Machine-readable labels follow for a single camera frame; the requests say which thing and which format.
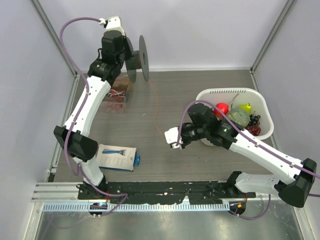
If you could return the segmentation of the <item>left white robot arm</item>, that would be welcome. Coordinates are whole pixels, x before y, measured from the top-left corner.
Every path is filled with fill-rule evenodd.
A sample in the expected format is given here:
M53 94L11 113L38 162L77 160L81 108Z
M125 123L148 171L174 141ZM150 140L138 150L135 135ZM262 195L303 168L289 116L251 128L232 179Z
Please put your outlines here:
M89 137L98 108L121 74L125 61L132 57L133 48L124 31L107 30L101 39L97 59L83 77L85 88L71 116L63 126L56 126L53 134L63 149L65 160L77 165L72 173L82 174L82 186L100 200L107 193L107 181L96 159L98 143Z

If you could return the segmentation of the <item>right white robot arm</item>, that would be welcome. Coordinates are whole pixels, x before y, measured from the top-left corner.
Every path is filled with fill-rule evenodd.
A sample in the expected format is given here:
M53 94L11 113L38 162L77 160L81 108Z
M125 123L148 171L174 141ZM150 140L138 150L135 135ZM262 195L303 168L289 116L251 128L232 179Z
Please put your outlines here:
M228 178L226 193L233 198L242 193L263 193L278 196L285 203L304 207L315 179L317 163L306 158L300 160L257 139L248 130L229 120L226 115L218 120L208 101L196 100L184 110L191 122L180 122L176 145L185 148L193 141L206 139L215 146L243 155L270 175L248 174L235 171Z

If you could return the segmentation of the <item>grey cable spool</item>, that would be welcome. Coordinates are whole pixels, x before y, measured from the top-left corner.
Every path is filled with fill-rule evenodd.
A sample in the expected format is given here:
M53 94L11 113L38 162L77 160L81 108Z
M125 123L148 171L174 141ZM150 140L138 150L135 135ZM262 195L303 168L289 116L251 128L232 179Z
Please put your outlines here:
M142 35L139 36L138 50L133 49L133 45L129 38L127 39L127 42L130 52L128 54L128 59L125 60L125 67L129 80L132 83L135 83L137 79L137 70L142 70L143 78L148 82L150 70L145 38Z

